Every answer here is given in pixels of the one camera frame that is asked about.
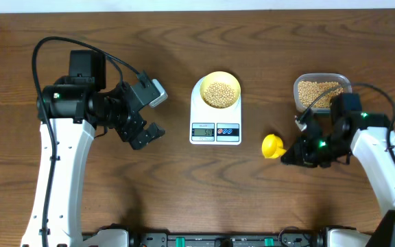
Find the yellow measuring scoop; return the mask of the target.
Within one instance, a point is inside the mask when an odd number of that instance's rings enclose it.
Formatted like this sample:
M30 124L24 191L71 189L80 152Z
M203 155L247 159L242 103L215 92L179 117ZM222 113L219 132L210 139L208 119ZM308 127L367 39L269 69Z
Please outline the yellow measuring scoop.
M264 138L261 151L265 158L270 159L277 159L286 153L283 140L275 134L269 134Z

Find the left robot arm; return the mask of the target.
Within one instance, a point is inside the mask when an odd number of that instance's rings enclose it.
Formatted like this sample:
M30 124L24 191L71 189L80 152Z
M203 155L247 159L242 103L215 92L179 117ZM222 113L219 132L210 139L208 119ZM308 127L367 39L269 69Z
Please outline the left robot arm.
M119 80L107 92L107 57L93 50L73 50L69 73L43 90L41 158L36 195L22 246L138 246L138 235L116 224L83 237L82 191L87 156L95 130L117 131L134 150L164 135L139 111L167 99L161 83L146 73L131 86Z

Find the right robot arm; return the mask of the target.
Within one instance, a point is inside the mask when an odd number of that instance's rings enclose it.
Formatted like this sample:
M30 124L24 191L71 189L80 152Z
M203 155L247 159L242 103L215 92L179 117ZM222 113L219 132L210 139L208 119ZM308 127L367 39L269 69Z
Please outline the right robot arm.
M330 167L338 158L355 157L375 193L383 219L372 235L354 228L327 226L309 240L311 246L395 246L395 132L384 114L362 110L356 93L330 101L333 131L322 134L312 112L298 117L302 135L281 157L286 165Z

